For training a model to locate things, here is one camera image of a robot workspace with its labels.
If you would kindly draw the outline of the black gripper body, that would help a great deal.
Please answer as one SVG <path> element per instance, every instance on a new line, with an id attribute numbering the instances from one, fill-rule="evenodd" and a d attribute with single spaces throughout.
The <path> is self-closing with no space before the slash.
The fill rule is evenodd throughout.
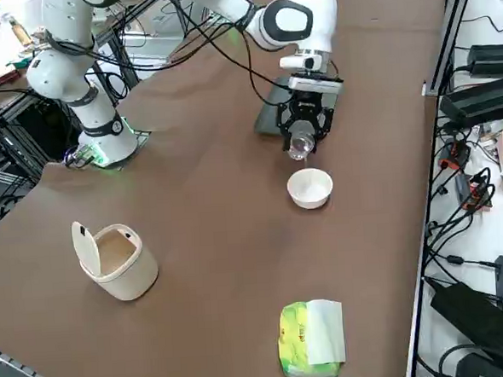
<path id="1" fill-rule="evenodd" d="M 308 91 L 294 91 L 289 103 L 290 118 L 293 122 L 299 120 L 318 121 L 322 113 L 322 93 Z"/>

